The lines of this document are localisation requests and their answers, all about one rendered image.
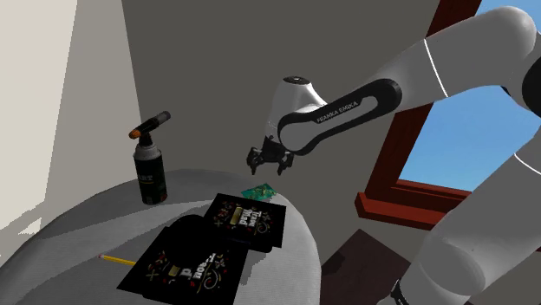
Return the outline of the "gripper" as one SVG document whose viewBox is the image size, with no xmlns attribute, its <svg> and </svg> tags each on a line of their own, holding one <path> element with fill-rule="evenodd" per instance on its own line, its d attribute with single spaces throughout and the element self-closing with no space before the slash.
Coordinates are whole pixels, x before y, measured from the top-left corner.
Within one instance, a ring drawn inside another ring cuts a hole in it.
<svg viewBox="0 0 541 305">
<path fill-rule="evenodd" d="M 283 171 L 292 167 L 295 155 L 276 142 L 272 136 L 265 136 L 261 150 L 252 147 L 246 157 L 246 164 L 254 175 L 257 168 L 263 163 L 278 163 L 277 174 L 282 175 Z"/>
</svg>

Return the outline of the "green patterned card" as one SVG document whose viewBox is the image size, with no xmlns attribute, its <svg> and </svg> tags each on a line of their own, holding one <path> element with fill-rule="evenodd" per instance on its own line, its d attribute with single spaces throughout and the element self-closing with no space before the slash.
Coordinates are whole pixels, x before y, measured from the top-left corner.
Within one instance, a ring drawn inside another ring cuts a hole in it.
<svg viewBox="0 0 541 305">
<path fill-rule="evenodd" d="M 261 201 L 266 200 L 267 198 L 272 198 L 277 194 L 277 192 L 268 184 L 261 184 L 251 189 L 242 191 L 241 194 L 244 198 Z"/>
</svg>

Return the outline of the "small black patterned book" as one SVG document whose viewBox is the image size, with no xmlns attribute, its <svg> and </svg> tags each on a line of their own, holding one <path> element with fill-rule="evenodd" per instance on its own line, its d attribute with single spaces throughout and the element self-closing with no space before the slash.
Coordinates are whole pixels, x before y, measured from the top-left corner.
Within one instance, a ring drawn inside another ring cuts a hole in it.
<svg viewBox="0 0 541 305">
<path fill-rule="evenodd" d="M 283 205 L 218 193 L 204 218 L 222 238 L 270 253 L 282 247 L 285 216 Z"/>
</svg>

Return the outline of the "black gas torch canister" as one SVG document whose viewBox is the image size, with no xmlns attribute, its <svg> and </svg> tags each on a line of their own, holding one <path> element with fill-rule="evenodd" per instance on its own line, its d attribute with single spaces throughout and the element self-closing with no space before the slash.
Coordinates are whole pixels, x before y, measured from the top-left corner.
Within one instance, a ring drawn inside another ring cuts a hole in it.
<svg viewBox="0 0 541 305">
<path fill-rule="evenodd" d="M 138 140 L 133 158 L 144 204 L 159 204 L 167 198 L 162 152 L 153 142 L 151 132 L 170 118 L 171 114 L 163 111 L 128 134 L 130 139 Z"/>
</svg>

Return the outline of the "red-brown framed window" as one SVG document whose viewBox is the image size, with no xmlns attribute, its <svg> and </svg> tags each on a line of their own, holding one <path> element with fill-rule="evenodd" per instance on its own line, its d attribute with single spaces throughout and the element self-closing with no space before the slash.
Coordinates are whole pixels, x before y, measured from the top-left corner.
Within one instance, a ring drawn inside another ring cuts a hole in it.
<svg viewBox="0 0 541 305">
<path fill-rule="evenodd" d="M 377 73 L 394 75 L 403 100 L 367 187 L 355 200 L 360 217 L 430 230 L 468 197 L 468 191 L 400 177 L 434 102 L 498 86 L 526 105 L 522 78 L 538 39 L 536 25 L 512 6 L 478 14 L 480 3 L 440 0 L 427 35 Z"/>
</svg>

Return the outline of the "large black patterned book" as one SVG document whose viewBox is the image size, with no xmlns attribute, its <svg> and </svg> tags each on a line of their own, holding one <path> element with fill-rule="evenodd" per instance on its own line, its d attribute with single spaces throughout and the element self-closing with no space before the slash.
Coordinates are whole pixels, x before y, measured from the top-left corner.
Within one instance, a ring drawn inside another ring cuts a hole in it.
<svg viewBox="0 0 541 305">
<path fill-rule="evenodd" d="M 169 305 L 233 305 L 247 252 L 200 215 L 183 216 L 159 233 L 117 289 Z"/>
</svg>

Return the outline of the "yellow pencil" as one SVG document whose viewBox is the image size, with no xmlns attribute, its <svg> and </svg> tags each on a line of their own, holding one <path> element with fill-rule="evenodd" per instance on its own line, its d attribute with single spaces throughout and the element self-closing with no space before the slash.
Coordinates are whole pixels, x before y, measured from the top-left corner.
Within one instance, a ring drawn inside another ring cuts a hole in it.
<svg viewBox="0 0 541 305">
<path fill-rule="evenodd" d="M 113 262 L 113 263 L 126 264 L 126 265 L 129 265 L 129 266 L 134 266 L 136 264 L 136 262 L 134 262 L 134 261 L 130 261 L 130 260 L 127 260 L 127 259 L 122 259 L 122 258 L 114 257 L 114 256 L 107 256 L 107 255 L 103 255 L 103 254 L 100 254 L 98 256 L 98 258 L 100 258 L 102 260 L 109 261 L 109 262 Z"/>
</svg>

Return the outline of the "grey round table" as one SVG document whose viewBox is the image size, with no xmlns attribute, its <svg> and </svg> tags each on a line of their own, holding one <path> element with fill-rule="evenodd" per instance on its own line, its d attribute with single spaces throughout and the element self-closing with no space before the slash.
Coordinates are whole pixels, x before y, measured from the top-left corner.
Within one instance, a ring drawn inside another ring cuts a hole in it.
<svg viewBox="0 0 541 305">
<path fill-rule="evenodd" d="M 0 305 L 165 305 L 119 290 L 130 270 L 102 255 L 135 261 L 160 231 L 182 215 L 206 212 L 219 193 L 238 196 L 260 180 L 227 172 L 166 173 L 168 197 L 143 204 L 136 181 L 117 185 L 51 221 L 0 266 Z M 284 196 L 283 244 L 250 251 L 233 305 L 319 305 L 321 264 L 302 214 Z"/>
</svg>

